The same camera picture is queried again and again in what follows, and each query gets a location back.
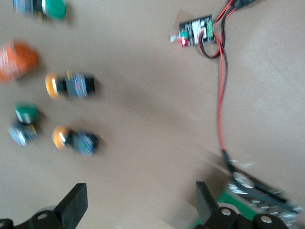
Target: circuit board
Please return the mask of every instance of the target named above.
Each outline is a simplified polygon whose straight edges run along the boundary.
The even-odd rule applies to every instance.
[[[192,21],[186,21],[179,24],[180,34],[185,34],[187,46],[198,45],[199,34],[203,33],[203,42],[214,41],[214,28],[212,16],[197,18]]]

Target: yellow-orange lid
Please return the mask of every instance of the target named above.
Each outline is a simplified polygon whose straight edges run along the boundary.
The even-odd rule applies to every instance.
[[[56,76],[57,76],[56,73],[49,73],[47,74],[45,80],[48,94],[52,99],[59,99],[59,95],[56,89],[54,88],[54,84],[56,82]]]
[[[68,130],[64,125],[57,126],[52,134],[52,140],[58,149],[63,149],[65,146],[63,144],[62,138],[68,134]]]

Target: red component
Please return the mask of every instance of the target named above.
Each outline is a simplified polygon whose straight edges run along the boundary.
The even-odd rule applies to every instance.
[[[182,39],[181,39],[182,46],[186,46],[187,43],[188,43],[187,39],[185,37],[182,37]]]

